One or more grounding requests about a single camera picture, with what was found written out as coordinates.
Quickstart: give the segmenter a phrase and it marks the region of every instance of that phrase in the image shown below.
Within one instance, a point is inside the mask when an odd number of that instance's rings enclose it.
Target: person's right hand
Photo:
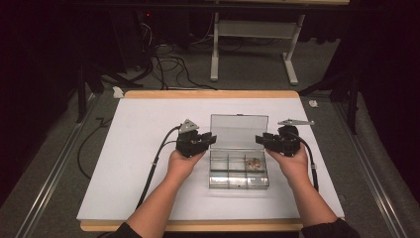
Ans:
[[[305,146],[301,143],[299,151],[293,157],[287,157],[280,153],[265,149],[278,163],[281,171],[287,177],[291,184],[297,182],[308,182],[308,156],[306,155]]]
[[[206,152],[202,152],[190,158],[185,158],[182,154],[174,150],[169,156],[167,173],[165,178],[178,182],[181,185],[191,175],[194,166],[204,156]]]

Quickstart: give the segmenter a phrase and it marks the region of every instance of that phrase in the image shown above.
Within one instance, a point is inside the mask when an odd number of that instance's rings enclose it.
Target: white board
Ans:
[[[166,133],[185,119],[196,123],[200,134],[208,132],[211,114],[267,115],[267,131],[273,134],[278,121],[308,120],[299,98],[121,99],[77,219],[126,220],[136,208]],[[298,126],[298,130],[312,150],[321,195],[336,215],[344,217],[311,127]],[[175,131],[168,141],[176,137]],[[171,143],[161,151],[149,193],[163,179],[174,148]],[[179,191],[169,220],[299,217],[286,178],[270,155],[265,154],[267,190],[218,190],[208,187],[209,154],[198,162]]]

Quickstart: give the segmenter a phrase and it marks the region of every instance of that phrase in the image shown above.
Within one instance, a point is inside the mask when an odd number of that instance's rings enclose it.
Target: dark background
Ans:
[[[360,63],[360,92],[371,120],[402,177],[420,200],[415,176],[420,169],[420,152],[416,150],[420,141],[416,112],[420,102],[419,4],[414,0],[388,4],[379,0],[351,1],[354,7],[383,8],[382,15],[308,14],[299,41],[316,38],[322,44],[341,39],[326,78],[348,70],[355,61]],[[2,3],[0,204],[37,153],[49,127],[66,110],[84,60],[95,60],[112,71],[141,64],[143,42],[135,20],[139,17],[149,21],[159,37],[184,48],[188,48],[189,33],[204,36],[210,20],[210,13],[148,12],[151,18],[143,15],[146,13],[64,11],[53,0]],[[236,16],[261,20],[294,17]]]

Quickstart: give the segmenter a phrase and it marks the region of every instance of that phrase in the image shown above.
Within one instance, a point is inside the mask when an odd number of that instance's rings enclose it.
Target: metal clip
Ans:
[[[299,121],[293,119],[287,119],[277,123],[278,125],[284,126],[298,126],[298,125],[315,125],[314,121]]]
[[[197,130],[198,128],[199,127],[195,123],[193,123],[192,121],[186,119],[184,121],[184,123],[182,123],[182,125],[181,125],[181,127],[179,129],[179,134],[190,132],[190,131],[194,131],[194,130]]]

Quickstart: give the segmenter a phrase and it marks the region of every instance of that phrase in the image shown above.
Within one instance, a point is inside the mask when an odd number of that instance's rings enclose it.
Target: floor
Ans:
[[[161,65],[156,66],[155,75],[139,83],[144,84],[144,89],[159,90],[163,74],[169,89],[191,88],[194,84],[189,80],[193,80],[226,90],[298,91],[322,79],[338,43],[298,43],[292,59],[299,79],[297,86],[288,84],[281,63],[280,53],[287,49],[287,41],[240,42],[237,39],[221,44],[217,82],[209,80],[211,46],[198,44],[188,51],[171,46],[159,48]],[[137,74],[133,70],[124,76]],[[112,86],[105,83],[101,95],[86,92],[90,100],[82,123],[75,122],[76,95],[68,102],[67,111],[52,125],[33,162],[1,207],[0,237],[98,237],[101,234],[83,232],[75,218],[89,185],[89,179],[80,172],[77,157],[83,170],[91,175],[109,128],[98,127],[100,118],[111,119],[118,106]],[[418,236],[420,227],[415,222],[420,220],[418,203],[377,138],[362,97],[358,102],[358,135],[353,135],[345,122],[346,102],[331,103],[328,94],[329,91],[316,91],[301,97],[301,101],[308,118],[317,122],[313,132],[346,220],[362,237]],[[311,107],[309,100],[317,100],[318,107]]]

